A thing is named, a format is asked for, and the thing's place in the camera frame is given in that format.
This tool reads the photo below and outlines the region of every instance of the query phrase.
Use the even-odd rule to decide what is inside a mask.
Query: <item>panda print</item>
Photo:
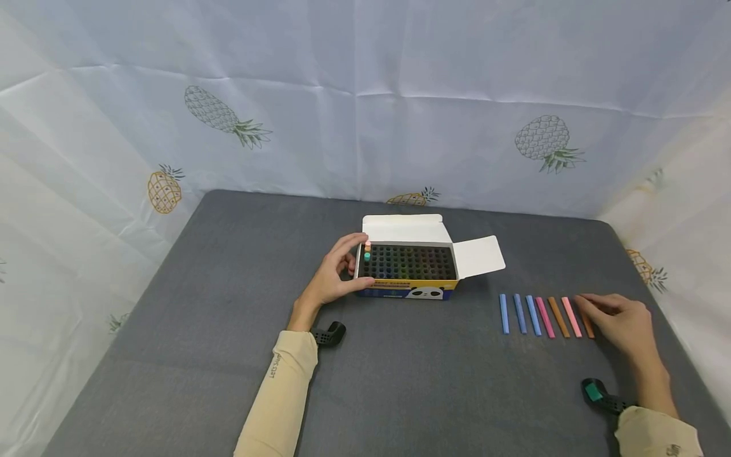
[[[422,298],[426,300],[442,300],[444,298],[443,287],[414,287],[409,291],[406,298]]]

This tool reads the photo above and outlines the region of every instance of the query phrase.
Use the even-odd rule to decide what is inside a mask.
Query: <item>beige sleeve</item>
[[[652,409],[625,409],[619,416],[619,426],[614,436],[619,441],[622,457],[703,455],[695,428]]]
[[[283,331],[274,358],[238,437],[234,457],[295,454],[307,388],[317,365],[312,333]]]

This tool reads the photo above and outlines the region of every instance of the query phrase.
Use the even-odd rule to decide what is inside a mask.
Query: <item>gray tablecloth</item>
[[[321,349],[299,456],[607,456],[614,420],[585,377],[633,398],[622,357],[597,336],[501,332],[498,294],[618,292],[654,313],[683,419],[707,456],[731,433],[606,224],[215,191],[207,194],[46,450],[46,456],[231,456],[292,301],[366,214],[444,215],[454,241],[497,235],[507,269],[450,301],[349,296],[323,309],[347,334]]]

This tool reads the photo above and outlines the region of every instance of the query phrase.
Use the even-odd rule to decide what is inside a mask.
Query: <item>fingers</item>
[[[616,309],[618,311],[623,311],[624,309],[626,309],[627,304],[629,303],[629,300],[627,300],[622,295],[619,295],[618,293],[613,293],[610,295],[583,293],[581,294],[581,296],[587,300],[593,301],[594,303],[606,306],[608,308]]]
[[[597,308],[592,302],[584,298],[582,295],[575,295],[574,301],[578,305],[579,309],[583,311],[584,314],[589,316],[589,319],[594,321],[597,325],[602,325],[605,322],[607,322],[607,319],[611,318],[611,316],[605,312],[603,312],[601,309]]]
[[[348,273],[350,273],[350,276],[353,276],[355,274],[355,257],[348,252],[345,254],[345,260],[348,262]]]
[[[350,235],[345,235],[344,237],[340,238],[335,242],[335,245],[333,248],[328,252],[328,254],[335,254],[335,252],[341,248],[345,243],[349,243],[353,238],[362,237],[365,236],[366,239],[368,239],[368,236],[365,233],[351,233]]]
[[[329,255],[332,255],[338,261],[345,257],[345,254],[347,254],[350,249],[353,249],[353,246],[357,246],[358,244],[365,242],[368,239],[368,235],[365,233],[353,233],[352,235],[344,236],[340,239],[343,240],[344,238],[345,241],[342,243],[339,242],[339,244],[336,245],[337,247],[333,247],[333,250],[329,253]]]
[[[370,287],[375,282],[376,279],[365,276],[363,278],[351,279],[350,281],[343,281],[342,283],[340,283],[340,289],[342,295],[345,295],[350,292],[357,292],[358,290],[363,290],[367,287]]]

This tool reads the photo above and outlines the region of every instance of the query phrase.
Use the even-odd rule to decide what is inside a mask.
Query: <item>person's left hand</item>
[[[295,301],[287,330],[309,331],[322,305],[374,284],[376,280],[371,277],[355,278],[349,281],[340,279],[340,273],[345,267],[348,268],[348,273],[353,275],[355,257],[350,253],[350,249],[366,240],[368,240],[368,235],[365,233],[351,233],[335,243],[335,246],[322,259],[322,264],[310,284]]]

